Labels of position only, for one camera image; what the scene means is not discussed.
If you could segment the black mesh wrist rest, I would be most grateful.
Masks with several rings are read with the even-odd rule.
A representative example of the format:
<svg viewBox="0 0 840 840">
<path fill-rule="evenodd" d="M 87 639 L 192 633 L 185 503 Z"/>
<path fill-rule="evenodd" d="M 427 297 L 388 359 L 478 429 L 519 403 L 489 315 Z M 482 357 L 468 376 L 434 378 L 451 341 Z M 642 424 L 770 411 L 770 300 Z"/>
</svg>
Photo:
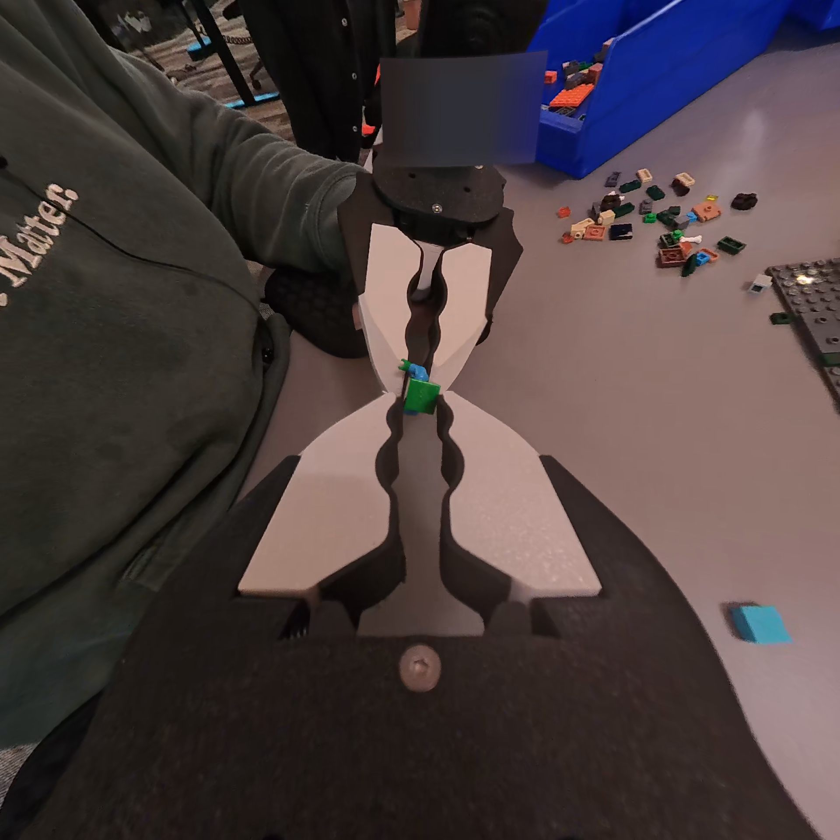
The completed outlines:
<svg viewBox="0 0 840 840">
<path fill-rule="evenodd" d="M 340 275 L 282 266 L 266 280 L 264 299 L 320 351 L 347 360 L 368 357 L 364 333 L 356 325 L 356 290 Z"/>
</svg>

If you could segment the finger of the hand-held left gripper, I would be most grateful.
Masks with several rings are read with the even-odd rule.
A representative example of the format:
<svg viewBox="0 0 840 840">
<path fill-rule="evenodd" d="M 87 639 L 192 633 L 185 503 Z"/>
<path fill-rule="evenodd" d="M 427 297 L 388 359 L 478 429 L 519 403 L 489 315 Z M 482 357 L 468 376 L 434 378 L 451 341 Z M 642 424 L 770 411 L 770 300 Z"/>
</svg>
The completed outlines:
<svg viewBox="0 0 840 840">
<path fill-rule="evenodd" d="M 437 316 L 439 338 L 430 377 L 445 392 L 454 383 L 487 325 L 491 250 L 462 245 L 445 251 L 441 274 L 446 301 Z"/>
<path fill-rule="evenodd" d="M 422 265 L 422 250 L 397 227 L 373 224 L 360 319 L 382 390 L 400 395 L 408 357 L 406 327 L 412 317 L 408 288 Z"/>
</svg>

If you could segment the scattered small toy bricks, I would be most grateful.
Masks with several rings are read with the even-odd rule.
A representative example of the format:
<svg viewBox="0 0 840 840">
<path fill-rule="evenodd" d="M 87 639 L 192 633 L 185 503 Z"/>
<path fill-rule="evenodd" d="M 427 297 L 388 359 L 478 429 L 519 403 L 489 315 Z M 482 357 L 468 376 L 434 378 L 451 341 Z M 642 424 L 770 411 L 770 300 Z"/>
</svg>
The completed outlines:
<svg viewBox="0 0 840 840">
<path fill-rule="evenodd" d="M 747 242 L 724 233 L 718 225 L 724 217 L 721 197 L 715 193 L 694 196 L 696 185 L 697 180 L 687 171 L 678 172 L 668 186 L 660 185 L 648 168 L 628 177 L 622 171 L 609 171 L 603 194 L 582 212 L 568 204 L 556 210 L 560 242 L 647 241 L 654 249 L 654 266 L 678 271 L 682 278 L 723 256 L 742 255 Z"/>
</svg>

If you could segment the grey toy baseplate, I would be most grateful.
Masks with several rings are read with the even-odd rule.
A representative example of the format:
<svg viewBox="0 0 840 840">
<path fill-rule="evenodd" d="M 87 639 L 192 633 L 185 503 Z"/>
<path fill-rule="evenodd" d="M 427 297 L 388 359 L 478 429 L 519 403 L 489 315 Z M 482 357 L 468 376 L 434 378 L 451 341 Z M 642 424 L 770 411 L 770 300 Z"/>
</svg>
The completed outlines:
<svg viewBox="0 0 840 840">
<path fill-rule="evenodd" d="M 839 258 L 770 266 L 771 278 L 802 348 L 839 405 Z"/>
</svg>

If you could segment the person's green hoodie torso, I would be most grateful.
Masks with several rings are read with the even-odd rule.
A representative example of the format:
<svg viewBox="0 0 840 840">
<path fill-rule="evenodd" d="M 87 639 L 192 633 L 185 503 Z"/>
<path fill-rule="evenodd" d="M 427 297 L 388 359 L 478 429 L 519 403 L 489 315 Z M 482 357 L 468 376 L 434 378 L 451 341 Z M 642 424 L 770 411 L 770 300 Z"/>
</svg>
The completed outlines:
<svg viewBox="0 0 840 840">
<path fill-rule="evenodd" d="M 1 15 L 6 749 L 107 685 L 232 506 L 290 330 L 261 317 L 259 262 L 207 204 L 222 105 L 112 49 L 74 2 Z"/>
</svg>

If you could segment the grey desk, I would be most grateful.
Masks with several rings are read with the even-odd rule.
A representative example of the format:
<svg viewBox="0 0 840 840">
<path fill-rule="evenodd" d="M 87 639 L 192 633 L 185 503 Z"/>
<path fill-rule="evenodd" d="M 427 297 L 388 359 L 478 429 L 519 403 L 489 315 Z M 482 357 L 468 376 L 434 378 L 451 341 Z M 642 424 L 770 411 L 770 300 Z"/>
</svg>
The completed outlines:
<svg viewBox="0 0 840 840">
<path fill-rule="evenodd" d="M 838 838 L 838 411 L 767 266 L 838 257 L 838 30 L 786 20 L 770 49 L 582 180 L 505 170 L 523 255 L 458 394 L 556 458 L 647 545 L 716 645 L 756 739 Z M 686 171 L 744 239 L 694 276 L 646 241 L 560 242 L 607 173 Z M 739 640 L 774 606 L 792 644 Z"/>
</svg>

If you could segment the heap of mixed toy plates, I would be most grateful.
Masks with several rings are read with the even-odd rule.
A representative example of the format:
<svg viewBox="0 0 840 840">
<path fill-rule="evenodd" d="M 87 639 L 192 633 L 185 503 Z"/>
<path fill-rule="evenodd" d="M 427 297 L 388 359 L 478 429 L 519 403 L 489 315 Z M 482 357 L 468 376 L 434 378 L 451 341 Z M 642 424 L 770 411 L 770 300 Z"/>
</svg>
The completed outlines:
<svg viewBox="0 0 840 840">
<path fill-rule="evenodd" d="M 598 84 L 614 38 L 583 59 L 572 59 L 549 66 L 543 73 L 541 110 L 583 120 L 582 108 Z"/>
</svg>

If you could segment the cyan toy helmet brick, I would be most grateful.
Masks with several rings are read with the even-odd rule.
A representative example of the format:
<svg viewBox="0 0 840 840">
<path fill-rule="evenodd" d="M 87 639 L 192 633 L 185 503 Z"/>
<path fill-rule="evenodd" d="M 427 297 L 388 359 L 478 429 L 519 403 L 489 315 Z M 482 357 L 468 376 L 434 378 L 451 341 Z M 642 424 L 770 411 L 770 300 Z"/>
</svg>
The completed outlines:
<svg viewBox="0 0 840 840">
<path fill-rule="evenodd" d="M 781 614 L 772 605 L 731 605 L 728 618 L 734 634 L 743 642 L 761 646 L 793 643 Z"/>
</svg>

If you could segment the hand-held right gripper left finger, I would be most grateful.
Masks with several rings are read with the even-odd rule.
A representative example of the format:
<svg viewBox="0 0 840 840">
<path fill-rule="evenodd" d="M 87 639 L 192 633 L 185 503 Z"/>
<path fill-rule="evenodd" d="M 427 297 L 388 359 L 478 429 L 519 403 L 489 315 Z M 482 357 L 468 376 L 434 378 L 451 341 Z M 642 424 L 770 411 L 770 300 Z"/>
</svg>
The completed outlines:
<svg viewBox="0 0 840 840">
<path fill-rule="evenodd" d="M 384 392 L 307 446 L 238 583 L 242 596 L 340 603 L 354 627 L 404 582 L 393 485 L 403 410 Z"/>
</svg>

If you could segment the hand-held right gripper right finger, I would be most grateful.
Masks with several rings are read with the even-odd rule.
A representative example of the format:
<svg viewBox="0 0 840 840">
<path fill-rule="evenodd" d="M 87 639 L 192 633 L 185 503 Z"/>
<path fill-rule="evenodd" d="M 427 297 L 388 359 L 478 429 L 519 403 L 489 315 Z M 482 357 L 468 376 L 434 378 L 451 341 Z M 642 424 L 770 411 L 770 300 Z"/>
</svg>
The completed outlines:
<svg viewBox="0 0 840 840">
<path fill-rule="evenodd" d="M 507 603 L 598 596 L 601 581 L 537 450 L 455 392 L 438 398 L 436 418 L 447 592 L 485 628 Z"/>
</svg>

